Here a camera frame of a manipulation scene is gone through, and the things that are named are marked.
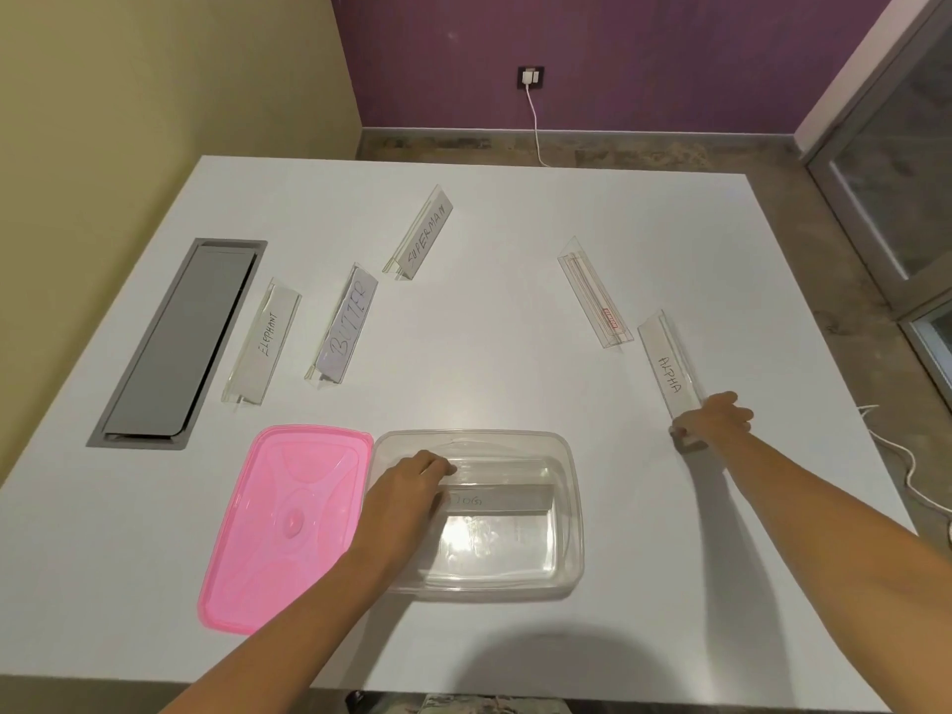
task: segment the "hand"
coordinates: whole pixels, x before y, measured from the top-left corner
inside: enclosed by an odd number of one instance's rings
[[[737,394],[733,391],[708,396],[703,406],[674,419],[672,430],[677,436],[691,434],[706,443],[711,443],[711,438],[720,433],[750,431],[749,421],[754,412],[750,408],[736,407],[736,402]]]
[[[386,587],[407,565],[443,504],[437,485],[456,471],[445,458],[419,451],[401,459],[370,488],[349,554],[370,563]]]

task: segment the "yellow wall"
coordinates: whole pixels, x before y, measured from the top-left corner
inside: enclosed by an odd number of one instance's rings
[[[330,0],[0,0],[0,482],[199,155],[360,132]]]

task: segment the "transparent plastic box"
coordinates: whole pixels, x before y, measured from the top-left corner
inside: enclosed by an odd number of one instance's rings
[[[552,433],[394,431],[374,445],[370,485],[425,448],[457,467],[448,503],[390,587],[425,600],[566,596],[585,568],[582,506],[568,444]],[[485,511],[476,512],[480,506]]]

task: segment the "white cable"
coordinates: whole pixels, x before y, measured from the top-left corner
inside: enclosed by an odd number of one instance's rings
[[[876,408],[879,408],[878,404],[874,404],[873,406],[860,406],[859,407],[860,415],[863,417],[863,420],[866,420],[866,416],[869,413],[871,413],[873,410],[875,410]],[[869,431],[869,435],[872,436],[876,441],[879,441],[880,443],[882,443],[883,445],[887,445],[893,450],[901,451],[905,455],[909,456],[909,469],[905,472],[905,480],[904,480],[905,487],[909,490],[909,493],[913,494],[917,499],[919,499],[921,504],[924,504],[928,506],[929,508],[932,508],[933,510],[938,511],[940,513],[944,513],[946,515],[952,516],[952,508],[943,506],[942,504],[936,501],[933,501],[924,493],[922,493],[922,491],[919,491],[912,484],[912,477],[916,473],[916,454],[914,454],[904,445],[899,445],[898,443],[889,441],[888,439],[884,438],[883,436],[881,436],[880,434],[878,434],[872,429]],[[950,520],[948,524],[948,539],[949,539],[949,543],[952,544],[952,520]]]
[[[541,161],[541,148],[539,147],[539,118],[536,117],[535,106],[532,105],[532,96],[530,95],[530,87],[528,85],[525,85],[525,88],[526,88],[526,98],[527,100],[530,101],[530,109],[532,110],[532,129],[533,131],[535,131],[535,134],[536,134],[536,156],[539,158],[539,165],[543,167],[552,167],[552,166],[547,166],[545,163]]]

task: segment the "wall switch plate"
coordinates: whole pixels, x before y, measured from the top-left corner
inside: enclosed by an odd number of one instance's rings
[[[539,64],[530,64],[523,65],[519,68],[519,74],[516,75],[516,87],[520,90],[526,89],[526,84],[523,82],[523,73],[531,72],[532,73],[532,82],[530,82],[530,90],[541,89],[541,81],[544,77],[545,68]]]

